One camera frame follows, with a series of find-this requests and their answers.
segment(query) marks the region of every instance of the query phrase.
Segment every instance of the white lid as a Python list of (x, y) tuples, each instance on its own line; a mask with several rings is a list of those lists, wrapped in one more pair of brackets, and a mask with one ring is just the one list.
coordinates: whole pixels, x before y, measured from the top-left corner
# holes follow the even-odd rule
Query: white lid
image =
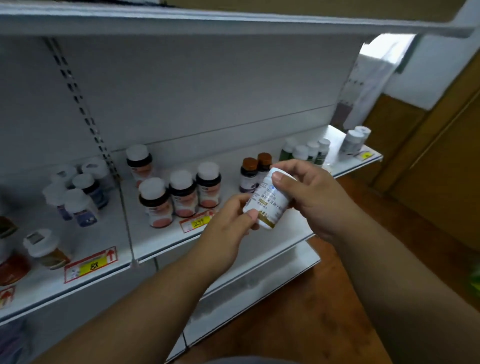
[(92, 158), (88, 162), (84, 163), (82, 165), (82, 172), (91, 173), (92, 176), (97, 180), (110, 174), (107, 162), (99, 157)]
[(50, 180), (52, 182), (62, 181), (64, 184), (69, 185), (77, 174), (77, 168), (68, 164), (62, 164), (53, 168)]
[(63, 205), (63, 195), (67, 192), (67, 187), (61, 181), (53, 182), (42, 190), (45, 201), (49, 205), (60, 206)]
[(24, 238), (24, 247), (33, 258), (50, 254), (58, 248), (60, 239), (50, 229), (38, 229)]
[(272, 169), (270, 169), (270, 171), (268, 172), (268, 174), (265, 176), (265, 178), (269, 178), (269, 179), (272, 179), (272, 174), (273, 172), (280, 172), (282, 174), (285, 174), (286, 176), (289, 176), (293, 179), (296, 179), (295, 177), (293, 177), (292, 175), (288, 174), (287, 172), (285, 172), (284, 170), (281, 170), (279, 168), (275, 168), (273, 167)]
[(90, 173), (82, 173), (73, 179), (73, 185), (76, 188), (84, 189), (95, 183), (95, 178)]
[(311, 140), (307, 143), (309, 157), (316, 157), (320, 150), (320, 143), (316, 140)]
[(170, 185), (176, 190), (185, 190), (192, 184), (192, 174), (187, 170), (176, 170), (170, 175)]
[(72, 214), (85, 209), (91, 200), (89, 196), (78, 188), (68, 190), (63, 194), (65, 209)]
[(143, 144), (134, 144), (127, 149), (129, 160), (142, 160), (148, 157), (148, 149)]
[(356, 130), (349, 130), (345, 139), (352, 143), (361, 143), (363, 141), (363, 133)]
[(214, 162), (203, 162), (198, 166), (197, 172), (202, 180), (211, 181), (218, 177), (220, 167)]
[(308, 147), (307, 146), (295, 146), (295, 148), (293, 148), (292, 156), (295, 159), (307, 160), (308, 159)]
[(326, 138), (319, 139), (318, 143), (320, 146), (330, 146), (330, 140)]
[(363, 126), (363, 125), (356, 126), (355, 130), (357, 132), (362, 133), (364, 137), (368, 137), (370, 135), (370, 133), (372, 132), (369, 128), (367, 128), (366, 126)]
[(0, 264), (7, 260), (10, 254), (12, 254), (12, 248), (5, 240), (0, 239)]
[(159, 177), (147, 178), (138, 186), (138, 191), (145, 200), (156, 200), (165, 193), (165, 183)]
[(293, 148), (298, 145), (297, 140), (294, 137), (289, 137), (285, 139), (285, 144), (283, 144), (282, 150), (285, 150), (286, 152), (293, 152)]

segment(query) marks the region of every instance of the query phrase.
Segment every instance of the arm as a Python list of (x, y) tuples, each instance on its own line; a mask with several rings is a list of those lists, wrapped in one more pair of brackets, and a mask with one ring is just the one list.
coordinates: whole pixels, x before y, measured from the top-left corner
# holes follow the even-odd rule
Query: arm
[(230, 198), (182, 258), (46, 351), (34, 364), (163, 363), (205, 290), (235, 261), (258, 211)]
[(274, 185), (331, 242), (394, 363), (477, 363), (480, 314), (363, 212), (324, 170), (290, 160)]

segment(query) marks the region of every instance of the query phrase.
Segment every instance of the wooden floor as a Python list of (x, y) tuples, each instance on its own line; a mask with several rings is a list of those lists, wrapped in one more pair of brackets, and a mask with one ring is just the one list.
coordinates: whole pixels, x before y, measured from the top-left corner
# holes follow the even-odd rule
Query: wooden floor
[[(475, 253), (390, 198), (380, 197), (346, 176), (340, 183), (374, 219), (467, 302), (480, 299), (467, 289)], [(321, 263), (187, 350), (176, 364), (258, 355), (313, 363), (391, 363), (334, 248), (318, 238), (310, 245)]]

